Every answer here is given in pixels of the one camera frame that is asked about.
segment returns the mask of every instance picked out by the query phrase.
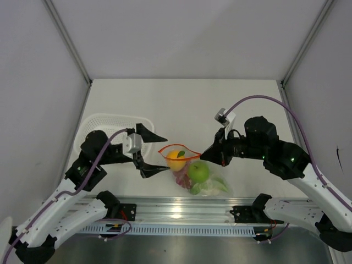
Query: white wall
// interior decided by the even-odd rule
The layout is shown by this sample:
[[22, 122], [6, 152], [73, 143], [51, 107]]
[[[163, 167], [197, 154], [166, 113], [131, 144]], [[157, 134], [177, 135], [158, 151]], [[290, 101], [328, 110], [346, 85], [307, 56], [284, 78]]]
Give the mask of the white wall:
[[[320, 169], [352, 199], [352, 1], [339, 0], [289, 82]], [[340, 149], [340, 167], [336, 149]]]
[[325, 0], [53, 0], [97, 78], [282, 79]]
[[87, 86], [39, 0], [0, 8], [0, 221], [57, 184]]

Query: orange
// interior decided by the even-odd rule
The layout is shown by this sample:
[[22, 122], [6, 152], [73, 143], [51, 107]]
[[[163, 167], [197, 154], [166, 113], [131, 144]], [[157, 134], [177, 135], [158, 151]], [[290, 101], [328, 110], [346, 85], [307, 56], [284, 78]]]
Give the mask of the orange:
[[184, 153], [183, 155], [179, 156], [180, 151], [181, 150], [171, 150], [166, 156], [167, 158], [172, 158], [174, 160], [181, 160], [181, 161], [172, 161], [172, 160], [166, 159], [167, 166], [169, 166], [170, 170], [172, 170], [173, 172], [180, 171], [186, 165], [186, 161], [182, 161], [182, 159], [185, 158]]

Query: white table surface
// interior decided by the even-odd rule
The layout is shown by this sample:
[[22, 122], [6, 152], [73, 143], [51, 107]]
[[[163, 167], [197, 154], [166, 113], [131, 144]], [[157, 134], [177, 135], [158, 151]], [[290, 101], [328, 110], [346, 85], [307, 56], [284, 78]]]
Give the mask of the white table surface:
[[[168, 144], [183, 144], [203, 152], [221, 127], [214, 120], [220, 108], [229, 108], [250, 95], [267, 95], [281, 100], [274, 80], [195, 80], [195, 79], [96, 79], [93, 81], [82, 121], [92, 114], [109, 113], [145, 117], [156, 133], [168, 142], [157, 143], [145, 158], [161, 164], [157, 152]], [[284, 109], [268, 100], [254, 99], [236, 110], [234, 128], [244, 134], [244, 123], [264, 116], [274, 123], [282, 140], [293, 142]], [[69, 166], [78, 157], [72, 151]], [[92, 194], [109, 190], [124, 196], [192, 197], [178, 186], [170, 171], [142, 179], [132, 164], [104, 166], [108, 175]], [[217, 167], [231, 185], [233, 197], [256, 197], [259, 193], [275, 197], [306, 197], [299, 189], [266, 171], [261, 161], [233, 158], [229, 166]]]

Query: red wire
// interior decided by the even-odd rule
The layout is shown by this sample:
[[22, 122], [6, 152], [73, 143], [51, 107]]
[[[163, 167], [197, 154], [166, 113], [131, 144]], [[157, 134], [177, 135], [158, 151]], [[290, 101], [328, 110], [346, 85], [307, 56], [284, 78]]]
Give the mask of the red wire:
[[127, 216], [126, 216], [125, 212], [121, 210], [120, 213], [121, 213], [122, 217], [127, 221]]

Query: metal surface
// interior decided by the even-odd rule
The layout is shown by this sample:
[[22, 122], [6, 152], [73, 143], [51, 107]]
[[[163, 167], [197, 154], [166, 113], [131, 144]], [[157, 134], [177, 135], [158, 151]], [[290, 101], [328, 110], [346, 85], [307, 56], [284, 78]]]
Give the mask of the metal surface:
[[68, 35], [66, 27], [63, 24], [63, 22], [59, 16], [59, 13], [57, 12], [53, 2], [51, 0], [42, 0], [42, 2], [44, 4], [44, 6], [46, 7], [52, 21], [54, 22], [63, 42], [65, 43], [67, 50], [69, 51], [74, 62], [77, 64], [79, 70], [81, 71], [83, 78], [85, 79], [87, 84], [90, 85], [91, 79], [88, 75], [88, 72], [87, 72], [78, 52], [77, 52], [77, 49], [73, 45], [73, 42], [72, 42], [70, 36]]
[[251, 238], [198, 236], [124, 236], [103, 242], [77, 235], [66, 241], [48, 264], [332, 264], [328, 247], [309, 232], [289, 228], [270, 244]]
[[302, 61], [304, 58], [304, 55], [312, 45], [315, 37], [317, 36], [318, 32], [320, 31], [322, 25], [324, 24], [325, 20], [329, 16], [331, 10], [334, 7], [334, 4], [337, 2], [337, 0], [327, 0], [323, 8], [321, 9], [317, 19], [315, 20], [312, 28], [310, 29], [308, 35], [306, 36], [306, 39], [304, 40], [302, 46], [298, 50], [298, 53], [295, 56], [295, 59], [293, 60], [290, 68], [288, 69], [287, 73], [285, 74], [285, 77], [283, 79], [283, 87], [285, 88], [287, 82], [295, 72], [295, 69], [298, 67], [299, 63]]

